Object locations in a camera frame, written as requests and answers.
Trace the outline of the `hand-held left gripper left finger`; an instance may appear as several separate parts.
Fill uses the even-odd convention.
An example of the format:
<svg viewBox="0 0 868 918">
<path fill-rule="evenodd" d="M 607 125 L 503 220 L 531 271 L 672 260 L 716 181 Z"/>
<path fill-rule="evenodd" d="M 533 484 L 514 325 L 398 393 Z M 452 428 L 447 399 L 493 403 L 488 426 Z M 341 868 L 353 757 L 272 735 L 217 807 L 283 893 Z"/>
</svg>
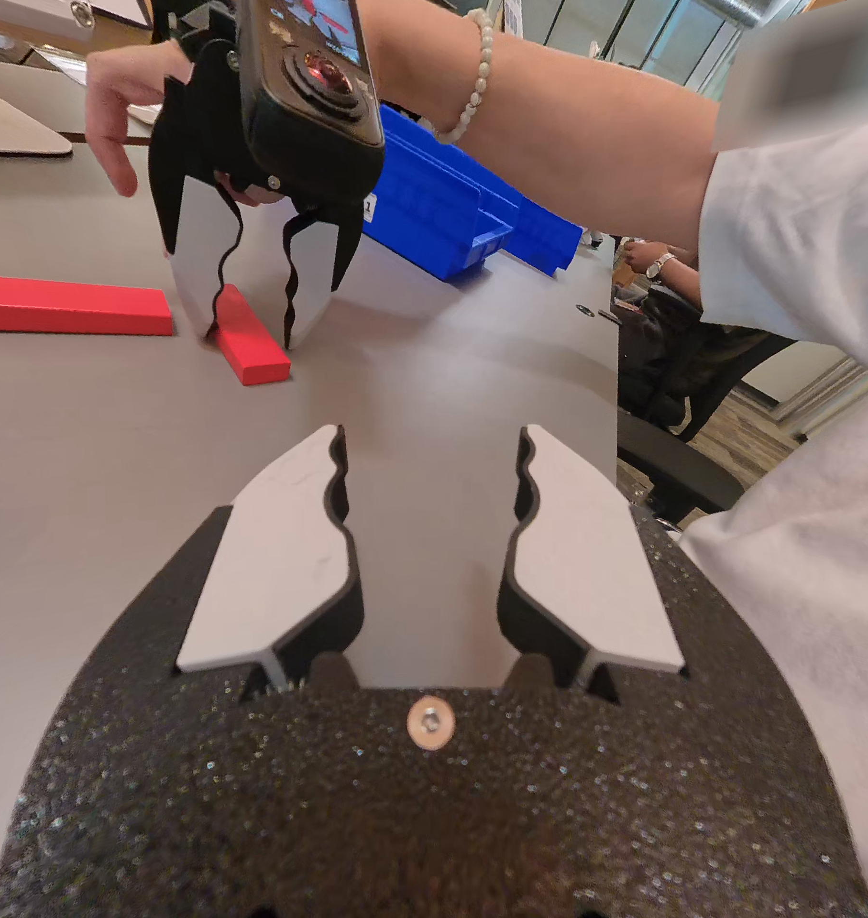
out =
<svg viewBox="0 0 868 918">
<path fill-rule="evenodd" d="M 182 673 L 252 664 L 286 690 L 364 623 L 346 520 L 348 451 L 327 424 L 267 465 L 232 509 L 176 657 Z"/>
</svg>

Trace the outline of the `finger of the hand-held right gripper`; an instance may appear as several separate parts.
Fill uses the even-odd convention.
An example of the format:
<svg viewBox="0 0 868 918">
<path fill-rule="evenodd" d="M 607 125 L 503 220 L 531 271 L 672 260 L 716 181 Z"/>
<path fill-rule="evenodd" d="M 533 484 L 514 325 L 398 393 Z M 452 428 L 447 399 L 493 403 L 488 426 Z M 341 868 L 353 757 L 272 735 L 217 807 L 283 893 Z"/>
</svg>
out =
<svg viewBox="0 0 868 918">
<path fill-rule="evenodd" d="M 332 301 L 338 227 L 315 215 L 296 215 L 284 226 L 282 242 L 290 268 L 283 340 L 286 350 L 295 350 Z"/>
<path fill-rule="evenodd" d="M 215 324 L 222 268 L 238 247 L 243 228 L 239 205 L 221 187 L 185 177 L 175 251 L 168 261 L 178 299 L 199 339 L 206 339 Z"/>
</svg>

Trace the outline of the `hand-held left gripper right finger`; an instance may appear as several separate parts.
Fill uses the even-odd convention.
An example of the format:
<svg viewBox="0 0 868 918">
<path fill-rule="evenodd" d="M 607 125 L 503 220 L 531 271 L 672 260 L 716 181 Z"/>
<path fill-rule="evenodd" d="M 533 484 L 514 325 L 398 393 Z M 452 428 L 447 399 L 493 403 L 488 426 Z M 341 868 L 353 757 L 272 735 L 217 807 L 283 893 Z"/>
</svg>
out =
<svg viewBox="0 0 868 918">
<path fill-rule="evenodd" d="M 500 631 L 569 689 L 601 667 L 685 675 L 628 501 L 544 427 L 519 432 L 518 487 L 497 599 Z"/>
</svg>

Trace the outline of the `red wooden plank block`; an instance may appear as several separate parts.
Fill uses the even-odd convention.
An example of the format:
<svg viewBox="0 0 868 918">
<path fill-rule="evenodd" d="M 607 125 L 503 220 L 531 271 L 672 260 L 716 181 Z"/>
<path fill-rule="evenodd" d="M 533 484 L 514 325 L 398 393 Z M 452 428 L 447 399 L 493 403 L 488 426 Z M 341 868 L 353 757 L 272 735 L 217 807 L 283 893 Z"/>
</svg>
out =
<svg viewBox="0 0 868 918">
<path fill-rule="evenodd" d="M 213 338 L 244 386 L 289 378 L 290 359 L 233 284 L 227 284 L 217 298 Z"/>
<path fill-rule="evenodd" d="M 0 277 L 0 332 L 171 336 L 158 289 Z"/>
</svg>

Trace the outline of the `blue plastic bin with tag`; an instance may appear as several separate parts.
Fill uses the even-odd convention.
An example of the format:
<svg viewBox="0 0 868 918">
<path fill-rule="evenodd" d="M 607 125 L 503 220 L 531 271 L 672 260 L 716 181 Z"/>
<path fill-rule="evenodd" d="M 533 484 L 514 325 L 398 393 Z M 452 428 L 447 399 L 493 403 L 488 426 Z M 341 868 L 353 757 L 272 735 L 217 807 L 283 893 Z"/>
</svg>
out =
<svg viewBox="0 0 868 918">
<path fill-rule="evenodd" d="M 385 162 L 364 199 L 364 233 L 442 281 L 503 248 L 520 193 L 404 114 L 380 115 Z"/>
</svg>

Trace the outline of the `person's right hand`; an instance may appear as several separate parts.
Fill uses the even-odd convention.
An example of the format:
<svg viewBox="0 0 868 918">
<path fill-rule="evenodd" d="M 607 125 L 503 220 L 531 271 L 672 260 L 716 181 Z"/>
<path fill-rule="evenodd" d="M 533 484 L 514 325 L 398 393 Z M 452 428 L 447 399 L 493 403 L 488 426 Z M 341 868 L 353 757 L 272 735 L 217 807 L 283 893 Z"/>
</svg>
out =
<svg viewBox="0 0 868 918">
<path fill-rule="evenodd" d="M 360 1 L 357 7 L 378 96 L 449 134 L 478 90 L 479 25 L 431 2 Z M 191 70 L 174 40 L 88 56 L 86 141 L 121 197 L 138 188 L 124 150 L 129 106 L 161 102 L 165 79 L 186 84 Z"/>
</svg>

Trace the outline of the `instruction sheet on stand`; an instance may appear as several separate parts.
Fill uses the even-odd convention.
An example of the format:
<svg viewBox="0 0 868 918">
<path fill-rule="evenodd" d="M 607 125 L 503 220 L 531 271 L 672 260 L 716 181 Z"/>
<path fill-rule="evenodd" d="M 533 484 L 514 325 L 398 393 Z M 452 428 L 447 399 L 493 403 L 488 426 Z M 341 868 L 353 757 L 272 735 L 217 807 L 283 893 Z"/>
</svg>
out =
<svg viewBox="0 0 868 918">
<path fill-rule="evenodd" d="M 85 140 L 87 52 L 131 32 L 147 39 L 148 2 L 0 1 L 0 35 L 42 58 L 51 51 L 65 70 L 0 63 L 0 156 L 66 157 Z"/>
</svg>

